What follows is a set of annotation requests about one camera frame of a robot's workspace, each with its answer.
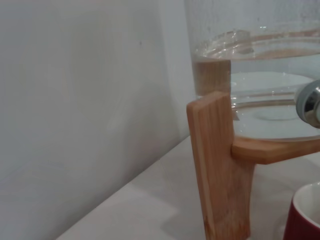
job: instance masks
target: water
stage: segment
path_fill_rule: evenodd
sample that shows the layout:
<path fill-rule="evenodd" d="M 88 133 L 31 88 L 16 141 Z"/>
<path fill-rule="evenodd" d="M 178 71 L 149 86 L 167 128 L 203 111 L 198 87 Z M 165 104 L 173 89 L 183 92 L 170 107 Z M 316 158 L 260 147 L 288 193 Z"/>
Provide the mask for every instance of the water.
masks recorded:
<path fill-rule="evenodd" d="M 320 79 L 320 23 L 291 23 L 233 30 L 203 42 L 193 55 L 199 97 L 227 91 L 235 134 L 265 140 L 300 141 L 320 130 L 300 120 L 295 94 Z"/>

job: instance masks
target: white wall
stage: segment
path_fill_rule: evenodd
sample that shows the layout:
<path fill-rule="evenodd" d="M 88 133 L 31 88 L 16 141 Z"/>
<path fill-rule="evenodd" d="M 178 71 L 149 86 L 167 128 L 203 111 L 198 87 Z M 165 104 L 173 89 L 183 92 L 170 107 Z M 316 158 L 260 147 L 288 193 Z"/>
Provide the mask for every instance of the white wall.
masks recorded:
<path fill-rule="evenodd" d="M 58 237 L 188 135 L 186 38 L 183 0 L 0 1 L 1 240 Z"/>

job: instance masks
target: wooden stand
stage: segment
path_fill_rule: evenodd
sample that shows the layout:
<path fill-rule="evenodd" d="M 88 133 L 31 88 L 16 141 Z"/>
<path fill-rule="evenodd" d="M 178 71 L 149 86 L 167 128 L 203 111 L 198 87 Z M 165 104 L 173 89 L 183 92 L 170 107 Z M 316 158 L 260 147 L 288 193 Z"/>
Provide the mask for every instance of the wooden stand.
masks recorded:
<path fill-rule="evenodd" d="M 214 89 L 218 90 L 187 105 L 205 234 L 207 240 L 246 240 L 250 236 L 250 194 L 255 164 L 271 164 L 319 152 L 320 140 L 275 142 L 234 137 L 230 62 L 220 61 L 218 68 L 211 64 L 194 66 L 200 79 L 196 83 L 197 91 L 205 92 L 206 88 L 200 85 L 208 85 L 212 80 Z"/>

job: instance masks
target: mug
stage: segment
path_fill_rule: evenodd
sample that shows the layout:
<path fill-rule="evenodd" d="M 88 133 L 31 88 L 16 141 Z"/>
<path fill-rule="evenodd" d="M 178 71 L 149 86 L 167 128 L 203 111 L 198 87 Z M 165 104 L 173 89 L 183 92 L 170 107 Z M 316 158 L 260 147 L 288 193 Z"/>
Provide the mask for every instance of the mug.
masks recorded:
<path fill-rule="evenodd" d="M 295 192 L 283 240 L 320 240 L 320 182 Z"/>

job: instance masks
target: wooden leg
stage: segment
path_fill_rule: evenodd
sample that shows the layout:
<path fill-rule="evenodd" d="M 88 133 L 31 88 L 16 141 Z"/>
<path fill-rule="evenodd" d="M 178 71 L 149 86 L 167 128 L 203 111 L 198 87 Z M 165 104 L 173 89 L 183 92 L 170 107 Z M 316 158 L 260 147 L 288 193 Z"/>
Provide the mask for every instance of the wooden leg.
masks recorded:
<path fill-rule="evenodd" d="M 189 103 L 187 117 L 206 239 L 246 240 L 255 163 L 231 157 L 230 93 L 215 91 Z"/>

